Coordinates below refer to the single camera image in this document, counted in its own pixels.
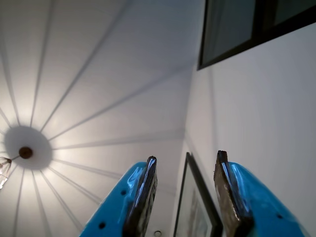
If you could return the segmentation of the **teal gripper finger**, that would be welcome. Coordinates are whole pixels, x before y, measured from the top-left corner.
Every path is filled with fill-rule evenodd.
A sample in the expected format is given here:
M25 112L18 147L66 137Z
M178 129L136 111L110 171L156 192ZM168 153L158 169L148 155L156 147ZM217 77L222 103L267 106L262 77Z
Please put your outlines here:
M89 219L81 237L144 237L156 190L157 158L134 164Z
M218 151L214 184L228 237L307 237L309 233L250 171Z

